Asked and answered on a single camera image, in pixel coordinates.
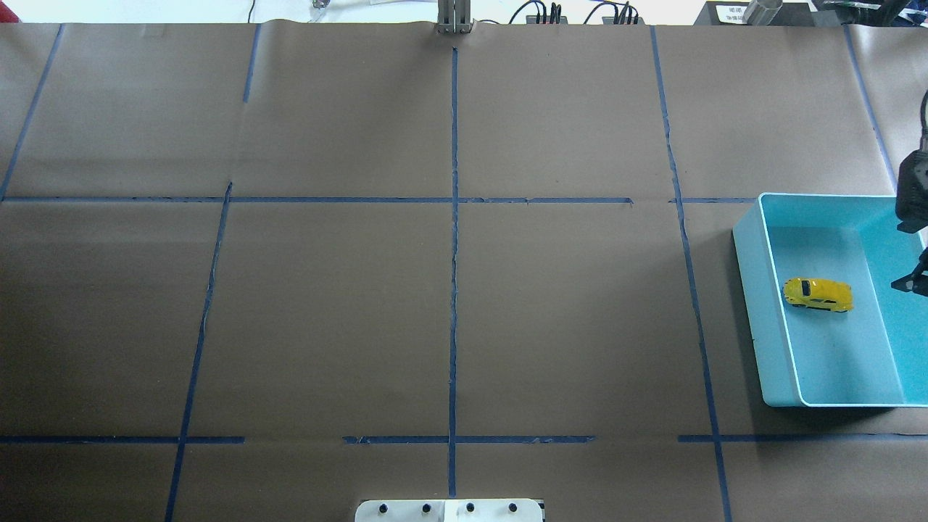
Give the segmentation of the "yellow beetle toy car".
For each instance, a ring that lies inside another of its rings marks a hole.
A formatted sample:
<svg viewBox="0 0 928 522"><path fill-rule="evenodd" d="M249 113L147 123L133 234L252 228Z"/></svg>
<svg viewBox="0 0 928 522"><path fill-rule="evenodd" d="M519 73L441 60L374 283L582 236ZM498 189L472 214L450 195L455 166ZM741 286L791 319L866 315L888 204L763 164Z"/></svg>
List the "yellow beetle toy car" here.
<svg viewBox="0 0 928 522"><path fill-rule="evenodd" d="M792 307L845 313L854 308L850 285L825 278L790 278L782 285L782 296Z"/></svg>

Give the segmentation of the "turquoise plastic bin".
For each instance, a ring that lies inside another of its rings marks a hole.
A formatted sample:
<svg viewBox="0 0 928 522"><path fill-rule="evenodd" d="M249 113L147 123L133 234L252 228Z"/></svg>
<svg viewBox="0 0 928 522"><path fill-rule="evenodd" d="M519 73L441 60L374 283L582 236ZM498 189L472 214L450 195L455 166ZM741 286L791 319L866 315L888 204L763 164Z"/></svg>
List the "turquoise plastic bin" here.
<svg viewBox="0 0 928 522"><path fill-rule="evenodd" d="M772 407L925 407L926 298L894 280L924 251L895 198L763 193L733 228L763 401ZM797 277L845 282L849 312L803 310Z"/></svg>

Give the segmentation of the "silver metal cylinder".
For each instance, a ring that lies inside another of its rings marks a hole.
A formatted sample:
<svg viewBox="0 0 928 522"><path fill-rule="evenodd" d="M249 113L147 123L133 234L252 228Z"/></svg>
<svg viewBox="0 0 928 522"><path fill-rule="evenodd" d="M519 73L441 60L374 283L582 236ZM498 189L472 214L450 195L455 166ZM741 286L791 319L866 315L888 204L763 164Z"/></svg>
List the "silver metal cylinder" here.
<svg viewBox="0 0 928 522"><path fill-rule="evenodd" d="M782 0L751 0L743 10L742 20L746 25L769 26L783 4Z"/></svg>

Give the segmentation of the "black box with label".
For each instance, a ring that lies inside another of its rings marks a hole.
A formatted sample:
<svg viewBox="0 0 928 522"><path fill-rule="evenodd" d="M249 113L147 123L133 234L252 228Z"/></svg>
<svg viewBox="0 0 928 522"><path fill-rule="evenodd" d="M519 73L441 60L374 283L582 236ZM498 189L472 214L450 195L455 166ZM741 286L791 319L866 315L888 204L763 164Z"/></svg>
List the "black box with label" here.
<svg viewBox="0 0 928 522"><path fill-rule="evenodd" d="M749 1L706 1L693 21L693 26L742 26L742 13ZM784 3L769 26L814 27L808 3Z"/></svg>

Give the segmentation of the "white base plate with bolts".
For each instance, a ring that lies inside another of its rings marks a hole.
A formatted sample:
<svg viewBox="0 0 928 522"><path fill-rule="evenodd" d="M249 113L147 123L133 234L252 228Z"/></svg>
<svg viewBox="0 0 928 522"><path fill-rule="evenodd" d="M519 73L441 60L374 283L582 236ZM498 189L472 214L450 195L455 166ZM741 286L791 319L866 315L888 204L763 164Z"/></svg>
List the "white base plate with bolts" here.
<svg viewBox="0 0 928 522"><path fill-rule="evenodd" d="M368 500L355 521L544 521L543 501L530 498Z"/></svg>

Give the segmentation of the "grey metal post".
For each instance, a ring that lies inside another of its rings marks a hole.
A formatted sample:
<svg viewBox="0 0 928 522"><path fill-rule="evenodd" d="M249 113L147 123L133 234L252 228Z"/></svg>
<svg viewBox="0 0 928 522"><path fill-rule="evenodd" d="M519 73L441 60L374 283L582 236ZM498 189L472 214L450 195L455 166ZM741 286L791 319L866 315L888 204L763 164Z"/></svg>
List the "grey metal post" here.
<svg viewBox="0 0 928 522"><path fill-rule="evenodd" d="M438 0L438 34L468 34L473 30L470 0Z"/></svg>

